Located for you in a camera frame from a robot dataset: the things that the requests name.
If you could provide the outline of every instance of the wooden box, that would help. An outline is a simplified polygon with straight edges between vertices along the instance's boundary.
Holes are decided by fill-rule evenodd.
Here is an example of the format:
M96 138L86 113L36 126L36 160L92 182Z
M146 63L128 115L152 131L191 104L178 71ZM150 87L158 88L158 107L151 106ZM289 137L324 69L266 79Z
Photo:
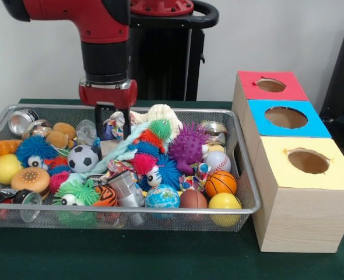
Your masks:
M252 166L261 135L331 137L308 101L248 100L242 130Z
M232 111L243 124L247 100L307 101L308 97L291 72L239 71L236 78Z
M344 234L344 156L332 139L260 137L252 215L261 251L334 253Z

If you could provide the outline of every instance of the purple spiky ball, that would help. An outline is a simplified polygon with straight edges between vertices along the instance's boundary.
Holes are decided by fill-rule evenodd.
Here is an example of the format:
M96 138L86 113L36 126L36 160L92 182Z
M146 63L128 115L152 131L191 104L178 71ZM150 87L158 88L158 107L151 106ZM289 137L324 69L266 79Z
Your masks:
M192 122L191 125L184 123L180 134L168 147L168 155L177 162L177 169L185 175L193 175L190 166L202 161L202 145L206 144L208 135L203 127Z

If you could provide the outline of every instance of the wire mesh tray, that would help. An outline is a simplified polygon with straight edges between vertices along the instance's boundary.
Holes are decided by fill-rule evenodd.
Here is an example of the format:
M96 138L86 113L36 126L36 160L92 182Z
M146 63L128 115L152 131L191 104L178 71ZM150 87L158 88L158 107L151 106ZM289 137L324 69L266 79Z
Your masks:
M26 107L35 110L41 119L51 124L64 121L76 127L83 119L94 121L92 107L17 104L4 109L0 115L0 140L15 138L9 131L8 120L16 109ZM145 113L148 108L134 107L132 110ZM231 173L237 179L236 196L242 209L57 206L50 205L50 195L43 205L0 204L0 227L239 231L249 215L260 208L260 198L238 117L228 110L177 108L174 111L182 122L209 120L226 126L226 152L232 163ZM109 118L111 113L103 111L102 118ZM24 222L23 215L37 217L32 222ZM238 221L234 226L221 227L213 219Z

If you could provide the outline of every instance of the baseball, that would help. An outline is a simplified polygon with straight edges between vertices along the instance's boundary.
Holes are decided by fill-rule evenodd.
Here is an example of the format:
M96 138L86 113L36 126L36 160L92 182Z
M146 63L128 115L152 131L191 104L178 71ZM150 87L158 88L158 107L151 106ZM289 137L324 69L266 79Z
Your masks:
M221 171L221 170L230 172L230 169L231 169L230 159L223 152L219 152L219 151L209 152L204 162L207 165L211 166L210 173Z

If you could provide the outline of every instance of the toy hamburger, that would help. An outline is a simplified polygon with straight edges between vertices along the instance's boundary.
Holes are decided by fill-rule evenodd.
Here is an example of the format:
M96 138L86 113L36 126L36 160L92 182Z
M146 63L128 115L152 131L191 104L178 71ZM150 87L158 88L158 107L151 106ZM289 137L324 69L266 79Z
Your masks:
M39 193L46 199L49 195L49 174L39 167L28 167L22 169L13 176L11 187L16 191L30 190Z

